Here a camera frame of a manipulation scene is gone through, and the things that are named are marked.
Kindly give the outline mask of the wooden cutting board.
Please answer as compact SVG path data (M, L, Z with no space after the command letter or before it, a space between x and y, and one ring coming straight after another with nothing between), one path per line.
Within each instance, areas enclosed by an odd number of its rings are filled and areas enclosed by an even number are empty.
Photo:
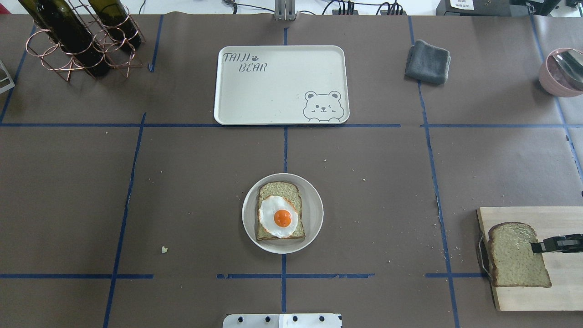
M533 227L539 241L553 236L581 233L582 207L480 207L480 231L485 242L489 230L505 222ZM583 309L583 256L577 253L543 253L552 286L493 287L498 311L581 311Z

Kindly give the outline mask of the green wine bottle back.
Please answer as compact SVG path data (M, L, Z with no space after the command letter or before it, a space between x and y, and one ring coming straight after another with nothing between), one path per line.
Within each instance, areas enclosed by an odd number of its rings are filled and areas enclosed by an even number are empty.
M104 26L108 27L110 37L122 43L122 50L137 50L142 43L139 31L120 0L90 0L90 6Z

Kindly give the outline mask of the pink bowl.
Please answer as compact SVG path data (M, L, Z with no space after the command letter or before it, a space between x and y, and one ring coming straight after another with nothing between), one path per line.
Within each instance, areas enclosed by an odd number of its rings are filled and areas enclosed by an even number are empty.
M574 81L566 76L555 58L563 52L573 51L582 58L582 52L572 48L558 48L549 53L539 69L541 87L551 95L558 97L575 97L582 95L582 87L577 87Z

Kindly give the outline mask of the cream bear serving tray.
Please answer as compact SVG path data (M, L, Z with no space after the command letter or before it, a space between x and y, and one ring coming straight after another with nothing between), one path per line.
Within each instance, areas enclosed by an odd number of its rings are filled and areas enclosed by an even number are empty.
M217 57L213 116L221 125L345 123L344 51L334 45L225 46Z

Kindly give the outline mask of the bread slice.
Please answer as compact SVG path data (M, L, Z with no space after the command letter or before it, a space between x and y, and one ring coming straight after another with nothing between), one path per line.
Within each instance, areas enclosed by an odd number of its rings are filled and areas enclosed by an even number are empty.
M491 227L488 236L494 287L552 286L543 256L532 250L532 244L537 243L533 227L522 222L504 222Z
M256 240L257 241L270 241L270 240L286 240L286 239L276 239L274 237L265 236L263 233L259 233L257 230L258 226L258 219L257 219L257 212L258 208L260 207L261 202L271 195L283 196L285 199L289 200L296 210L298 211L298 228L295 230L292 237L287 239L303 239L306 237L306 233L304 230L303 222L302 222L302 210L303 210L303 203L302 198L299 192L299 189L296 185L285 182L285 181L273 181L267 184L264 184L259 191L258 198L257 198L257 206L256 206Z

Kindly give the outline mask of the green wine bottle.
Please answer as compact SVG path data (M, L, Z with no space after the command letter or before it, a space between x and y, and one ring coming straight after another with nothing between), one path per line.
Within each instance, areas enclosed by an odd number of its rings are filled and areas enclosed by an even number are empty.
M120 0L90 0L90 6L104 26L108 27L110 37L122 43L122 50L137 50L142 43L139 31Z
M104 60L100 46L93 35L79 21L65 0L20 0L19 3L33 17L35 24L44 30L61 49L75 57L75 62L85 67L94 77L106 75L110 67Z

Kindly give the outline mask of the metal scoop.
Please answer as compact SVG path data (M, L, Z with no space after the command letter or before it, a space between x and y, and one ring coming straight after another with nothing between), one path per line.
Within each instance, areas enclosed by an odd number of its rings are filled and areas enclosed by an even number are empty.
M568 83L575 89L583 89L583 55L575 49L552 54L555 62L558 64L563 76Z

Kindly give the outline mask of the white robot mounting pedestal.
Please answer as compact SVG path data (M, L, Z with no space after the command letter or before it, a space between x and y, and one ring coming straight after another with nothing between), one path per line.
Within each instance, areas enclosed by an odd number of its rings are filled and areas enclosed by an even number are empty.
M342 328L336 313L264 313L227 315L223 328Z

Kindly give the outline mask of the green wine bottle middle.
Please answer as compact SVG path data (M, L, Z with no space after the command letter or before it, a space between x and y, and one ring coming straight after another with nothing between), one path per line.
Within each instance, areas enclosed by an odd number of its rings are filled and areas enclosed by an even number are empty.
M93 35L79 21L65 0L20 0L19 3L33 17L35 24L44 30L61 49L75 57L75 62L85 67L94 77L106 75L110 67L104 60L100 46Z

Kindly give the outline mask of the fried egg toy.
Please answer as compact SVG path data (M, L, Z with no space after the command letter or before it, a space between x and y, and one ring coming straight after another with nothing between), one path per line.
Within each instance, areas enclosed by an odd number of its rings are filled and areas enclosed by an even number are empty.
M299 224L299 214L285 197L271 195L264 199L257 212L259 233L276 239L292 237Z

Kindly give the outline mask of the white round plate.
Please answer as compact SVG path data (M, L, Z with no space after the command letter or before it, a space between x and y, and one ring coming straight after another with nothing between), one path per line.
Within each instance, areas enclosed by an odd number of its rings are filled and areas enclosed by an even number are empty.
M242 206L249 238L265 251L287 255L310 245L323 225L315 187L293 174L272 174L256 183Z

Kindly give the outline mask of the grey folded cloth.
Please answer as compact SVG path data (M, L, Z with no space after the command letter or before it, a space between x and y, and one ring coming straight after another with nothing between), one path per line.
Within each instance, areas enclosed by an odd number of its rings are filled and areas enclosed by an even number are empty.
M443 85L449 77L450 52L417 39L410 47L404 75L435 85Z

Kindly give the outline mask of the aluminium frame post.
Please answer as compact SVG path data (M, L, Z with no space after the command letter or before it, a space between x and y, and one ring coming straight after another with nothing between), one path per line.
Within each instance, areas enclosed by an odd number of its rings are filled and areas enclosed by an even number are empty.
M295 21L297 17L295 0L275 0L275 21Z

